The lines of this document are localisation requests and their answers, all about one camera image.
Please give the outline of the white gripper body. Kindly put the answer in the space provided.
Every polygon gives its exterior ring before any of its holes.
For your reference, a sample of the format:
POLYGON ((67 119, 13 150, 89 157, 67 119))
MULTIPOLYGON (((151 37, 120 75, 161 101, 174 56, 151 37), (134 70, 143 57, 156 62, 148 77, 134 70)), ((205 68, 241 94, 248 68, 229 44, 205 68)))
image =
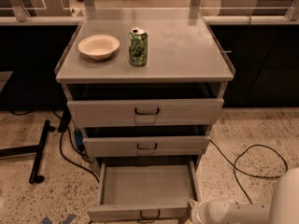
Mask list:
POLYGON ((190 218, 193 224, 237 224, 229 216, 234 205, 234 202, 226 199, 198 202, 191 208, 190 218))

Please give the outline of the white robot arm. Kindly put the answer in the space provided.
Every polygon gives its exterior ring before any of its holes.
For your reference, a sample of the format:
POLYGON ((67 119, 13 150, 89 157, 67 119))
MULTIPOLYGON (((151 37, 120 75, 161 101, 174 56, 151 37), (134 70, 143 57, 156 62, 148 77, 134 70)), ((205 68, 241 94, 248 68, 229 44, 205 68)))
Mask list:
POLYGON ((299 224, 299 168, 278 179, 271 203, 189 200, 188 224, 299 224))

